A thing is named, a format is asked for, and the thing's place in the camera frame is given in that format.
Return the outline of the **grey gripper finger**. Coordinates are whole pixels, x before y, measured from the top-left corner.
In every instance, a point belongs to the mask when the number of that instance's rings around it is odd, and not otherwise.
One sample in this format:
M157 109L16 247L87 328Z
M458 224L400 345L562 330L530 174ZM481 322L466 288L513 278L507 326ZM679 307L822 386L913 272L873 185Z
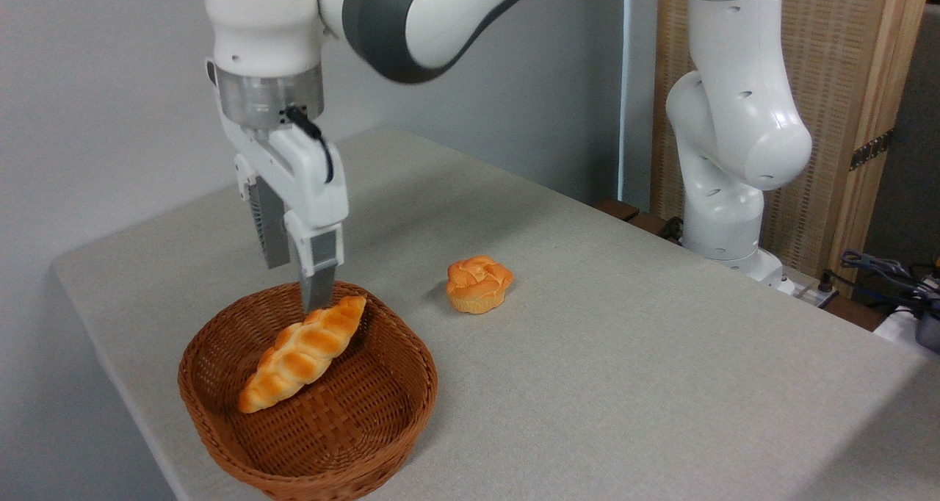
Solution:
M269 269L288 264L291 253L286 240L283 201L244 155L235 156L234 167L239 197L249 204L265 263Z
M297 254L303 313L331 306L336 269L344 263L342 224L315 228L293 209L284 220Z

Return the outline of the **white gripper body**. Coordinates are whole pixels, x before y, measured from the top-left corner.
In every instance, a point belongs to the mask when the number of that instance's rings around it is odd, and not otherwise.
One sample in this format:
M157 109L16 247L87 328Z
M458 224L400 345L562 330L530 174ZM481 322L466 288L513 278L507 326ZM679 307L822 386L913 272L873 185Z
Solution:
M244 129L221 114L226 137L278 194L314 228L342 223L349 215L339 151L327 142L302 107L289 107L270 131Z

